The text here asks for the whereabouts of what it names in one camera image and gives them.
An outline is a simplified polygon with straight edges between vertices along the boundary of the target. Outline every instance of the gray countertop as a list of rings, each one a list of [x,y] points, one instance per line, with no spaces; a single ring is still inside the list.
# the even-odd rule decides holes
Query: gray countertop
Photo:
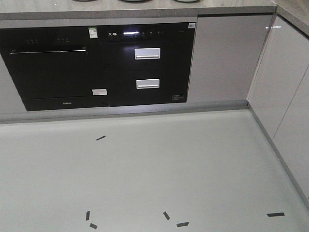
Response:
[[[308,0],[2,0],[0,20],[186,17],[277,12],[309,35]]]
[[[309,0],[275,0],[277,12],[309,36]]]

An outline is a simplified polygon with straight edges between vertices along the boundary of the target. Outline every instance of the gray baseboard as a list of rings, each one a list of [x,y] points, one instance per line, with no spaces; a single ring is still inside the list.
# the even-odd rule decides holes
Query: gray baseboard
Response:
[[[266,129],[264,128],[262,122],[259,120],[259,118],[257,117],[256,113],[254,112],[254,109],[251,107],[251,105],[248,103],[248,108],[250,109],[252,115],[254,116],[257,124],[259,125],[259,127],[261,128],[262,132],[264,133],[264,135],[266,136],[269,144],[271,145],[271,147],[273,148],[273,150],[275,151],[280,163],[282,164],[282,166],[284,167],[286,173],[288,174],[289,178],[291,179],[292,184],[294,185],[294,187],[296,188],[296,191],[298,192],[300,198],[302,199],[302,201],[304,202],[305,206],[307,207],[308,211],[309,211],[309,201],[307,199],[307,196],[304,194],[303,190],[300,188],[298,182],[296,181],[295,177],[293,176],[291,170],[289,169],[289,167],[287,166],[286,162],[284,161],[282,155],[280,154],[280,152],[278,151],[278,149],[276,148],[274,142],[272,141],[271,137],[268,135],[268,133],[266,132]]]
[[[32,111],[1,114],[0,124],[247,109],[247,100]]]

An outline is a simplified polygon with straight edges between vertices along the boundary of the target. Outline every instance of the silver drawer handle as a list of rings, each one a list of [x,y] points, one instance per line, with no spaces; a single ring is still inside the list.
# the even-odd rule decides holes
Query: silver drawer handle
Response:
[[[155,58],[160,58],[159,55],[154,55],[154,56],[135,56],[136,59],[155,59]]]
[[[137,85],[137,88],[159,88],[159,85]]]
[[[160,59],[160,53],[159,47],[134,49],[135,59]]]
[[[160,88],[160,79],[136,80],[136,88]]]

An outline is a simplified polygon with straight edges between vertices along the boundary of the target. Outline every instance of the control button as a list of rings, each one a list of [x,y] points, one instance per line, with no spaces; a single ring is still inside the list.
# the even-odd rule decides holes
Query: control button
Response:
[[[150,37],[154,37],[155,36],[155,31],[151,30],[148,32],[149,36]]]

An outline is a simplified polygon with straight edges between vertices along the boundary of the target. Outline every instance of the countertop edge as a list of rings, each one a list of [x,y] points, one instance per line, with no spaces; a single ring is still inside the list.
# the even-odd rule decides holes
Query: countertop edge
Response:
[[[309,24],[302,21],[300,17],[293,15],[291,12],[281,7],[280,5],[278,5],[277,13],[283,18],[285,18],[287,21],[289,21],[291,24],[293,24],[296,28],[305,33],[307,36],[309,36]]]
[[[193,17],[216,14],[274,13],[277,6],[139,9],[109,11],[67,12],[12,12],[0,13],[0,20],[45,20],[45,19],[99,19],[99,18],[146,18],[146,17]]]

